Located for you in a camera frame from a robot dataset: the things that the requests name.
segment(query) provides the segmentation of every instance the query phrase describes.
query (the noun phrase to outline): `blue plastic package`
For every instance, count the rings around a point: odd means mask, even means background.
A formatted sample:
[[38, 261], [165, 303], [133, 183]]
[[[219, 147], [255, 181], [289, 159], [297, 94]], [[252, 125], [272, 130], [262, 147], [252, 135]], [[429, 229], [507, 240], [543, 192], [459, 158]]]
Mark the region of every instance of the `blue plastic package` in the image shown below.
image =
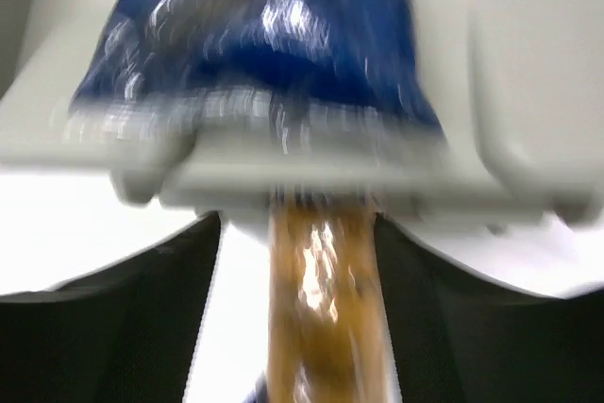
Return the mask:
[[411, 0], [118, 0], [72, 108], [178, 130], [250, 116], [440, 130]]

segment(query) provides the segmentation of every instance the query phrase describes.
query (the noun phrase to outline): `dark blue object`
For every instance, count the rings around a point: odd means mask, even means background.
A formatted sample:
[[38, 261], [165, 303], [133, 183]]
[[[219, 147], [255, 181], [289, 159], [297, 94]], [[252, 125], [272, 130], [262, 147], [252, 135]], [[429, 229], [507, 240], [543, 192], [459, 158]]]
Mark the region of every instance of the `dark blue object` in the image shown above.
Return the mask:
[[75, 106], [169, 111], [238, 80], [440, 127], [415, 77], [411, 0], [119, 0]]

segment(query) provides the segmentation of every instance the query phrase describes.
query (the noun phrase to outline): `brown snack package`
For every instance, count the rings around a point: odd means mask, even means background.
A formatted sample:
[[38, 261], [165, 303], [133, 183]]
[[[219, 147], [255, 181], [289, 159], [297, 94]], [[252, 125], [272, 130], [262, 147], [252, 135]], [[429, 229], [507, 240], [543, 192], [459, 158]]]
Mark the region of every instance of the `brown snack package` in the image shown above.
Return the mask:
[[367, 209], [277, 209], [271, 403], [386, 401], [386, 327]]

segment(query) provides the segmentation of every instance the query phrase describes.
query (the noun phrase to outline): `plastic package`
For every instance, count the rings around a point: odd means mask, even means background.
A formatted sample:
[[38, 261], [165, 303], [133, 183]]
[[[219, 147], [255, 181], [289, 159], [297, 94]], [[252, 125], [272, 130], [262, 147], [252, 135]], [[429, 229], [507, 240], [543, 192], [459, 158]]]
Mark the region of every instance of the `plastic package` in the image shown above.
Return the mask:
[[118, 0], [72, 108], [99, 111], [108, 127], [184, 133], [440, 131], [411, 0]]
[[366, 209], [273, 214], [270, 402], [382, 403], [386, 322]]

